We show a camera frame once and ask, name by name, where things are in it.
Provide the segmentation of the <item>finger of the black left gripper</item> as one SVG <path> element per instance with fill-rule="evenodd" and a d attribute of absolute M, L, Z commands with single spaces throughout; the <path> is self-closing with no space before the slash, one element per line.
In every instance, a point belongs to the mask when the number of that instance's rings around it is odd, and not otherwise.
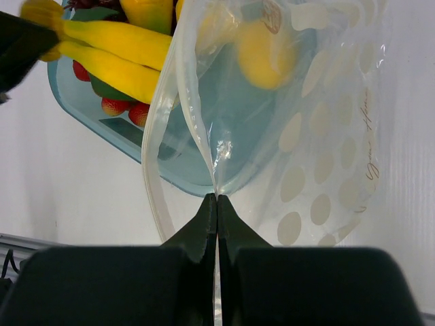
<path fill-rule="evenodd" d="M 19 85 L 58 42 L 55 31 L 1 12 L 1 94 Z"/>

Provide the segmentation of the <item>teal plastic tray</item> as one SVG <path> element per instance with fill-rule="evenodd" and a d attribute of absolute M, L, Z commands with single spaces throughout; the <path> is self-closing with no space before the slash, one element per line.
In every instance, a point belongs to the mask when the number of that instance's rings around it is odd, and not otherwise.
<path fill-rule="evenodd" d="M 246 80 L 234 46 L 225 46 L 207 70 L 196 54 L 208 7 L 224 3 L 250 21 L 260 17 L 264 2 L 189 2 L 143 128 L 125 113 L 103 113 L 101 98 L 75 77 L 68 57 L 48 64 L 53 95 L 68 114 L 146 167 L 152 192 L 164 183 L 196 197 L 233 194 L 257 181 L 276 185 L 289 168 L 314 161 L 300 91 L 317 49 L 315 31 L 293 29 L 292 2 L 273 1 L 281 9 L 280 31 L 292 34 L 298 50 L 293 75 L 273 90 Z"/>

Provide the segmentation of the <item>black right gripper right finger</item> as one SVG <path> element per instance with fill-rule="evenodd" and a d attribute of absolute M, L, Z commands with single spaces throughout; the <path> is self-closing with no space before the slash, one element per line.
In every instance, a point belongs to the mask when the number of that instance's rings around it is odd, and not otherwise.
<path fill-rule="evenodd" d="M 271 248 L 265 239 L 237 214 L 228 196 L 217 197 L 217 241 L 220 266 L 222 324 L 243 324 L 243 279 L 240 254 L 243 249 Z"/>

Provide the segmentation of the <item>red strawberries with leaves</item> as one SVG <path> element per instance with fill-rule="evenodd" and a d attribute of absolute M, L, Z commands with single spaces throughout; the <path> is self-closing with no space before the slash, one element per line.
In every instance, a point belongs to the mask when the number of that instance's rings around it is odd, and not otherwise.
<path fill-rule="evenodd" d="M 93 20 L 108 20 L 115 22 L 126 22 L 123 12 L 118 12 L 106 7 L 94 6 L 90 9 L 75 9 L 72 20 L 78 21 L 93 21 Z M 79 62 L 72 61 L 72 69 L 75 77 L 82 82 L 90 82 L 94 93 L 101 98 L 101 109 L 111 117 L 115 117 L 128 113 L 130 122 L 134 125 L 143 128 L 147 119 L 150 106 L 146 103 L 141 103 L 115 88 L 105 84 L 95 76 L 91 75 Z"/>

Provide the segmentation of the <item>yellow pear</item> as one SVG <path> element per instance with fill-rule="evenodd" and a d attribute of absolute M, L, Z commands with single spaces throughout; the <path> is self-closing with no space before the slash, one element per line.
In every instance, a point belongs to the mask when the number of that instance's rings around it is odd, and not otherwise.
<path fill-rule="evenodd" d="M 120 5 L 131 24 L 166 35 L 171 33 L 172 0 L 120 0 Z"/>

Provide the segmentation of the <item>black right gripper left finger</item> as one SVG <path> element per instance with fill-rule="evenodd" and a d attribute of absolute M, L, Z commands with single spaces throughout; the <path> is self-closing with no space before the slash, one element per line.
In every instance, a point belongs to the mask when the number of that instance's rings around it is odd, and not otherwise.
<path fill-rule="evenodd" d="M 160 325 L 213 325 L 217 200 L 207 194 L 197 213 L 159 248 Z"/>

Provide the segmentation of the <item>yellow banana bunch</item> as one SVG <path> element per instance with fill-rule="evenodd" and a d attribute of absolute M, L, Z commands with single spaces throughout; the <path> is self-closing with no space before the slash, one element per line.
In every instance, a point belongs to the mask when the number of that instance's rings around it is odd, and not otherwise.
<path fill-rule="evenodd" d="M 41 60 L 67 56 L 125 95 L 150 104 L 172 37 L 125 22 L 65 20 L 55 1 L 24 1 L 20 17 L 55 32 Z"/>

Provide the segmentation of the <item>clear dotted zip bag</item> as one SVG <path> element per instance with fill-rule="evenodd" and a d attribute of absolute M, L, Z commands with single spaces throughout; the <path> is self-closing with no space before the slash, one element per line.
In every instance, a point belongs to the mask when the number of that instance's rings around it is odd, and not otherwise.
<path fill-rule="evenodd" d="M 386 1 L 186 1 L 145 125 L 160 237 L 225 195 L 272 245 L 334 246 L 377 188 Z"/>

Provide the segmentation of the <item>dark red grape bunch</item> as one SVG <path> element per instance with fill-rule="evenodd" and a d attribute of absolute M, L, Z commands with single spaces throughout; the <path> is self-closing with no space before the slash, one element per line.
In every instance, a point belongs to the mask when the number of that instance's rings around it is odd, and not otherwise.
<path fill-rule="evenodd" d="M 68 0 L 64 8 L 66 10 L 91 9 L 93 7 L 106 7 L 111 10 L 120 10 L 118 0 Z"/>

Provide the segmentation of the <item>aluminium mounting rail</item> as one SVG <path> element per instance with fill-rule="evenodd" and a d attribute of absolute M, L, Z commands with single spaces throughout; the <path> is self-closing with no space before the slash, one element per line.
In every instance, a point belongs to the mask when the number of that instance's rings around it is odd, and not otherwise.
<path fill-rule="evenodd" d="M 16 265 L 18 265 L 20 261 L 28 259 L 37 251 L 50 247 L 63 246 L 65 246 L 65 244 L 11 234 L 1 234 L 1 264 L 5 261 L 9 250 L 14 252 L 14 261 Z"/>

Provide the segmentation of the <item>yellow lemon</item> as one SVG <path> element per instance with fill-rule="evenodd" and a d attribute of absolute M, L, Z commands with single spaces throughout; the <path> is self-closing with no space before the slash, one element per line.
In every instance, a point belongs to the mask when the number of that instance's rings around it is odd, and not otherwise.
<path fill-rule="evenodd" d="M 225 46 L 234 46 L 237 63 L 253 86 L 273 90 L 287 82 L 294 72 L 298 50 L 290 32 L 281 32 L 281 9 L 265 1 L 259 18 L 242 20 L 224 3 L 207 8 L 198 30 L 196 54 L 205 70 Z"/>

